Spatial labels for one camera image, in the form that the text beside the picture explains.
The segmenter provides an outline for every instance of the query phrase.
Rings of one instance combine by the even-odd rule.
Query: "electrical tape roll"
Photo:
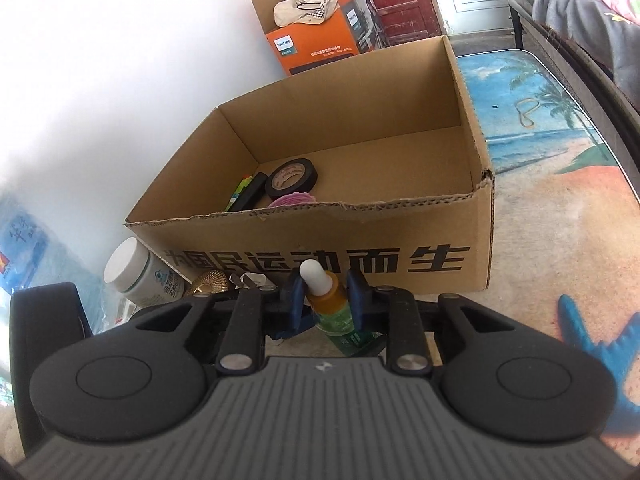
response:
[[[270,174],[264,190],[272,200],[276,200],[294,192],[309,192],[317,180],[318,172],[311,161],[308,158],[295,158]]]

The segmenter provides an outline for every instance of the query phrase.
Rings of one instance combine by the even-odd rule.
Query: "floor mat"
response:
[[[596,356],[619,384],[603,440],[640,462],[640,208],[591,121],[523,50],[458,58],[496,173],[487,290],[466,294]]]

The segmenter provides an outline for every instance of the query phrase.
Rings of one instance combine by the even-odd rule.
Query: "concrete floor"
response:
[[[513,34],[508,30],[489,30],[475,34],[457,34],[450,36],[449,41],[456,56],[516,48]]]

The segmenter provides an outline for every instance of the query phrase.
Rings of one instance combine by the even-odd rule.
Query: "orange philips box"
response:
[[[262,31],[287,75],[388,46],[373,0],[338,0],[324,23],[279,28],[273,7],[284,0],[252,0]]]

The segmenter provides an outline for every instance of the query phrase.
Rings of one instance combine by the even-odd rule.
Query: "open cardboard box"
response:
[[[324,23],[292,23],[279,28],[273,7],[284,0],[251,0],[260,26],[287,75],[357,56],[387,44],[373,0],[338,0],[340,7]]]
[[[300,156],[315,204],[225,213],[246,174]],[[488,285],[494,177],[445,37],[332,63],[212,111],[126,225],[192,280],[207,268],[280,282],[307,257],[414,293]],[[264,199],[260,206],[269,203]]]

